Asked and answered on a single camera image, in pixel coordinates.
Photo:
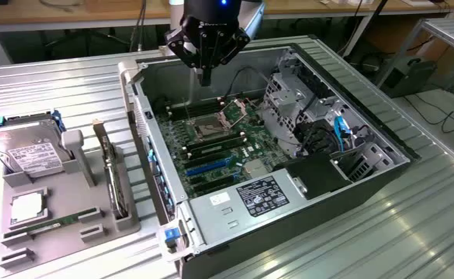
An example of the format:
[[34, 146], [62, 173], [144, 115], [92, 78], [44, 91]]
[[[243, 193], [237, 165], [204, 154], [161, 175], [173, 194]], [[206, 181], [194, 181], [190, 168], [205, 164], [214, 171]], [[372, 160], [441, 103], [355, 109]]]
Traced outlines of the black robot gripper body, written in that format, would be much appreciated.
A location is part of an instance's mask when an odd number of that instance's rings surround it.
[[232, 33], [239, 27], [240, 1], [184, 1], [180, 28], [189, 42], [200, 51], [204, 67], [208, 35], [214, 31]]

